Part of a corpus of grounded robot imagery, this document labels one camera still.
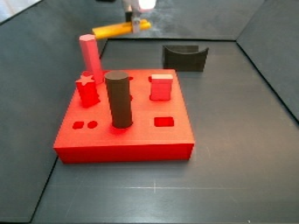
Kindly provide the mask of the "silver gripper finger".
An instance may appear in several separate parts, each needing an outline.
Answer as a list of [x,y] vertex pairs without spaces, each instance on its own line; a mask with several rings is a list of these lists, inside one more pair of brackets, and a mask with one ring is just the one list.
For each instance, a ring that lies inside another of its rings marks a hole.
[[131,22],[133,18],[133,6],[129,0],[123,0],[123,7],[125,7],[125,12],[126,12],[126,21]]
[[141,11],[139,11],[139,2],[138,0],[131,0],[131,7],[133,7],[133,29],[134,33],[141,31]]

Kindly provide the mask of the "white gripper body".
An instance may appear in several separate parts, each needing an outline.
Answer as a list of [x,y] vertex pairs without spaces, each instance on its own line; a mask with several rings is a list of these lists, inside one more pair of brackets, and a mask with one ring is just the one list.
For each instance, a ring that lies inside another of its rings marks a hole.
[[155,8],[157,0],[122,0],[125,11],[147,12]]

